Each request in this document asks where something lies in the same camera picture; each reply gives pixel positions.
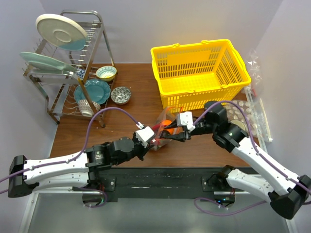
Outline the orange fruit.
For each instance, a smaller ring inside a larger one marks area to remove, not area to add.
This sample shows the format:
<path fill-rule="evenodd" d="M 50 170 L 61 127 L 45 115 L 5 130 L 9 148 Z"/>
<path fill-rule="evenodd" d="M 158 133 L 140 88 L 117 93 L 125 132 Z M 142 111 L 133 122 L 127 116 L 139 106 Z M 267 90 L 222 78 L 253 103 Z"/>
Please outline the orange fruit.
<path fill-rule="evenodd" d="M 163 130 L 167 131 L 169 134 L 174 135 L 180 132 L 180 128 L 177 127 L 176 120 L 164 120 L 161 122 L 161 125 L 163 126 Z"/>

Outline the clear zip top bag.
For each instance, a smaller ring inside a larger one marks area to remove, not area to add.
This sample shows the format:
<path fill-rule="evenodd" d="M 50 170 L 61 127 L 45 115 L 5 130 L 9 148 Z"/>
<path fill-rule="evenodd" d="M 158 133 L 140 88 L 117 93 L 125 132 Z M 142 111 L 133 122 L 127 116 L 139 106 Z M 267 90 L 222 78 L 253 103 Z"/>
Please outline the clear zip top bag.
<path fill-rule="evenodd" d="M 161 114 L 158 116 L 154 125 L 151 127 L 155 133 L 155 137 L 152 140 L 152 150 L 157 151 L 166 144 L 171 142 L 171 139 L 161 138 L 164 134 L 174 135 L 181 132 L 181 128 L 171 128 L 165 130 L 164 128 L 169 126 L 176 120 L 176 115 L 181 113 L 183 107 L 167 106 L 163 109 Z"/>

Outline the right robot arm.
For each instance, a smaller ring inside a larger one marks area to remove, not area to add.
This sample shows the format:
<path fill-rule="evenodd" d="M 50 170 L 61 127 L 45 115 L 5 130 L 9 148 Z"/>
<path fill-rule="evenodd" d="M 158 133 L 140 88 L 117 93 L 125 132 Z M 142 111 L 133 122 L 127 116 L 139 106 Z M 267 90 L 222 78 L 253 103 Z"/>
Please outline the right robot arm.
<path fill-rule="evenodd" d="M 216 174 L 218 188 L 246 191 L 269 203 L 281 217 L 293 219 L 297 211 L 308 204 L 310 177 L 299 176 L 285 168 L 255 143 L 251 131 L 229 122 L 223 103 L 208 101 L 199 117 L 193 117 L 191 112 L 179 113 L 160 137 L 185 142 L 195 135 L 211 134 L 219 147 L 247 162 L 262 177 L 259 179 L 225 166 Z"/>

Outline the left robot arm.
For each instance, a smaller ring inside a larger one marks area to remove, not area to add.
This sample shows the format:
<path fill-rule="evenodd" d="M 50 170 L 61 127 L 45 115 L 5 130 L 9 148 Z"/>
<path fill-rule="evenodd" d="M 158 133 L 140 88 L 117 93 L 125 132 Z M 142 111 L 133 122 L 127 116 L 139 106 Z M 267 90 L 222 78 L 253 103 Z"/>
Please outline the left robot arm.
<path fill-rule="evenodd" d="M 152 139 L 122 137 L 52 159 L 28 160 L 24 155 L 16 156 L 9 168 L 8 197 L 24 197 L 35 190 L 60 186 L 96 190 L 101 184 L 99 172 L 135 157 L 143 160 L 153 143 Z"/>

